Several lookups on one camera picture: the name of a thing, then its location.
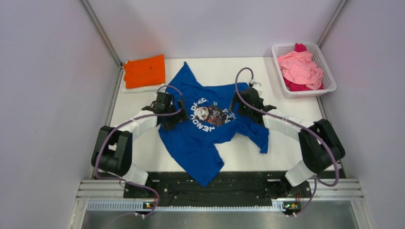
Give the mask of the blue printed t-shirt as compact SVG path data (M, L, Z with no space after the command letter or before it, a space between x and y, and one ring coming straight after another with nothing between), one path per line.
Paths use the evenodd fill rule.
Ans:
M248 137L267 153L269 130L229 110L235 89L247 83L202 86L185 62L166 91L176 100L185 98L188 120L172 130L159 129L171 157L201 186L207 186L224 166L216 144L229 142L236 134Z

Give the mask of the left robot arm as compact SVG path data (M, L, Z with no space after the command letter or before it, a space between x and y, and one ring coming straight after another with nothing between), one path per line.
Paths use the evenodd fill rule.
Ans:
M188 119L183 95L176 99L172 94L158 92L156 99L134 117L117 126L100 128L91 161L95 176L102 179L99 173L102 170L109 173L111 179L135 185L141 197L150 196L153 184L148 181L148 172L133 162L133 142L157 126L165 131L173 130Z

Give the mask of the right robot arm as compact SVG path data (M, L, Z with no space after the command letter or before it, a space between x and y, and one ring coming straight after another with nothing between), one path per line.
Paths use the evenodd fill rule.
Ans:
M287 197L299 191L299 185L310 178L319 180L317 174L330 166L335 169L333 187L339 182L338 160L345 156L331 123L326 119L303 120L279 111L275 106L264 105L258 91L252 87L240 92L236 90L230 109L237 106L237 113L255 124L277 131L296 140L301 149L302 160L280 178L280 191Z

